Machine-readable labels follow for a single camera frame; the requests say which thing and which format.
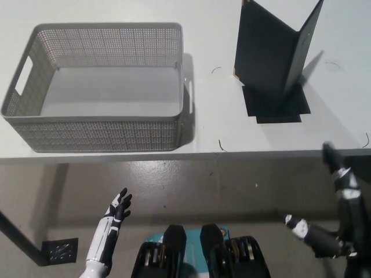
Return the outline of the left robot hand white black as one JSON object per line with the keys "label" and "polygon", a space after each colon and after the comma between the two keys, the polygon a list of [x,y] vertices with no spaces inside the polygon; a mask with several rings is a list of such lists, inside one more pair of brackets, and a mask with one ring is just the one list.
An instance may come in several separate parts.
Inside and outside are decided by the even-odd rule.
{"label": "left robot hand white black", "polygon": [[129,210],[131,199],[132,194],[128,194],[127,188],[114,197],[105,215],[99,221],[86,257],[87,261],[97,261],[105,266],[112,263],[121,225],[131,213]]}

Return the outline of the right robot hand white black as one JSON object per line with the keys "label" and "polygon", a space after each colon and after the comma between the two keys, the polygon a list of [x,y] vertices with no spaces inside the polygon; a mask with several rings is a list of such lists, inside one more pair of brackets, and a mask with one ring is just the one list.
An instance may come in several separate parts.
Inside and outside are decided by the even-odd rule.
{"label": "right robot hand white black", "polygon": [[284,216],[283,223],[317,258],[367,258],[370,256],[370,221],[357,178],[329,142],[322,145],[322,159],[332,176],[337,197],[338,230],[331,232],[291,214]]}

